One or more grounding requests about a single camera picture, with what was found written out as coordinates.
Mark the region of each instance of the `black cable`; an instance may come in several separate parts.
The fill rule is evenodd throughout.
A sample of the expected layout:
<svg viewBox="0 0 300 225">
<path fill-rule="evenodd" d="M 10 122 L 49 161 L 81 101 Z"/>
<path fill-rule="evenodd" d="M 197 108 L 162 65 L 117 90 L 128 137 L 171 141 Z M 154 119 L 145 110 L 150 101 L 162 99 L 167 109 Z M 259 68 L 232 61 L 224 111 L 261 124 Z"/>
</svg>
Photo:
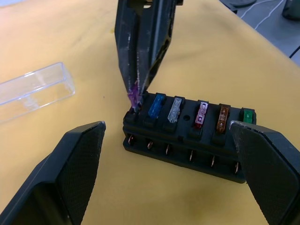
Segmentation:
<svg viewBox="0 0 300 225">
<path fill-rule="evenodd" d="M 291 59 L 294 56 L 294 54 L 296 54 L 296 52 L 299 51 L 299 49 L 300 49 L 300 46 L 298 48 L 296 48 L 296 50 L 290 55 L 289 58 Z"/>
</svg>

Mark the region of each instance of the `gray floor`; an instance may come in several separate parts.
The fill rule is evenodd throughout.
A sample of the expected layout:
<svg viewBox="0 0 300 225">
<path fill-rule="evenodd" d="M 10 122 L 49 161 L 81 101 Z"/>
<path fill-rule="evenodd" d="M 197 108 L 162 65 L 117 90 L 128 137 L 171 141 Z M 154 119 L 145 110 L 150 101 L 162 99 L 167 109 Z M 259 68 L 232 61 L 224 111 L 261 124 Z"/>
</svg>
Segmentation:
<svg viewBox="0 0 300 225">
<path fill-rule="evenodd" d="M 243 20 L 254 28 L 263 18 L 269 15 L 270 11 L 279 2 L 280 0 L 274 0 L 256 5 L 246 13 Z M 262 34 L 284 54 L 290 56 L 300 45 L 300 22 L 289 21 L 282 17 L 281 12 L 284 5 L 285 1 L 258 27 L 257 32 Z M 241 17 L 247 9 L 239 9 L 237 15 Z M 300 50 L 293 56 L 292 60 L 300 66 Z"/>
</svg>

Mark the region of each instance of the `black plastic housing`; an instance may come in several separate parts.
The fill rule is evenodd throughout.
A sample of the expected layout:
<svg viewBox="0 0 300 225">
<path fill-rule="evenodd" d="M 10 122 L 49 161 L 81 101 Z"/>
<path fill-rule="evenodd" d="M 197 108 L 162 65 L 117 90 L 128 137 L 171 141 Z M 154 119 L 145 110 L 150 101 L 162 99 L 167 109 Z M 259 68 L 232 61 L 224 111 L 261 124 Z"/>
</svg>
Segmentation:
<svg viewBox="0 0 300 225">
<path fill-rule="evenodd" d="M 167 117 L 175 97 L 165 95 L 158 118 L 151 119 L 148 110 L 155 96 L 146 92 L 141 111 L 134 113 L 130 109 L 126 113 L 123 121 L 126 136 L 123 145 L 126 150 L 238 183 L 245 182 L 229 130 L 230 121 L 243 121 L 244 108 L 230 107 L 226 130 L 218 134 L 216 126 L 221 104 L 209 104 L 204 124 L 197 129 L 194 128 L 194 122 L 202 100 L 193 101 L 176 96 L 183 101 L 178 122 L 172 124 Z M 256 113 L 252 111 L 253 124 L 256 124 Z"/>
</svg>

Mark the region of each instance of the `white cable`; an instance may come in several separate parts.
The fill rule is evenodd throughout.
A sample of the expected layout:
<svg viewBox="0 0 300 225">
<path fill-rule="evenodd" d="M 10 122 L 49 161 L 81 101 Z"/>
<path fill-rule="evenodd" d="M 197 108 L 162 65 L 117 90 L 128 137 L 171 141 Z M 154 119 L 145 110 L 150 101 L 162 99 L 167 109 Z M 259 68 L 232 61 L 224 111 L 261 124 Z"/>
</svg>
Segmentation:
<svg viewBox="0 0 300 225">
<path fill-rule="evenodd" d="M 277 9 L 281 5 L 281 3 L 283 1 L 284 0 L 281 0 L 280 3 L 278 3 L 278 5 L 276 5 L 275 8 L 272 9 L 272 11 L 269 13 L 269 15 L 267 17 L 265 17 L 262 21 L 260 21 L 254 29 L 257 30 L 257 28 L 259 27 L 259 25 L 261 25 L 266 19 L 268 19 L 271 16 L 271 14 L 275 11 L 275 9 Z"/>
<path fill-rule="evenodd" d="M 246 15 L 247 12 L 249 12 L 254 6 L 265 3 L 265 2 L 269 2 L 269 1 L 275 1 L 275 0 L 266 0 L 266 1 L 261 1 L 258 3 L 253 4 L 249 9 L 247 9 L 244 14 L 240 17 L 241 19 Z"/>
</svg>

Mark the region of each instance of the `mounting hole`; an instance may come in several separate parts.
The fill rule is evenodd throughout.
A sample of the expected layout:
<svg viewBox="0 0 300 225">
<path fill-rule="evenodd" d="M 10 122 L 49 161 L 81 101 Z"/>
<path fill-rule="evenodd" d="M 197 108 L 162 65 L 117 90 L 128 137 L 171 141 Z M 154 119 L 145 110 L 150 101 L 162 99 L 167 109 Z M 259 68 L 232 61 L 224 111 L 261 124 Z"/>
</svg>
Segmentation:
<svg viewBox="0 0 300 225">
<path fill-rule="evenodd" d="M 189 121 L 191 118 L 190 118 L 189 115 L 185 115 L 185 116 L 183 117 L 183 119 L 184 119 L 185 121 Z"/>
</svg>

